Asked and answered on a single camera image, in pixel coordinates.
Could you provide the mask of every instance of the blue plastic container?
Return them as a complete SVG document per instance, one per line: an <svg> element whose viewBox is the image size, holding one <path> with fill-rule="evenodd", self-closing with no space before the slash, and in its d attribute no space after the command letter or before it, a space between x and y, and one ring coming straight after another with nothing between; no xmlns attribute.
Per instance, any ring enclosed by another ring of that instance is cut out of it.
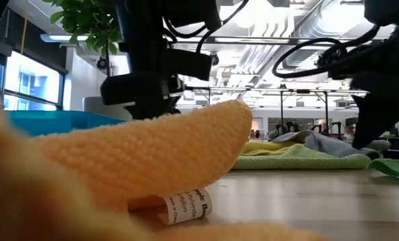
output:
<svg viewBox="0 0 399 241"><path fill-rule="evenodd" d="M6 111L16 128L32 137L73 130L91 129L102 125L117 125L124 120L82 111Z"/></svg>

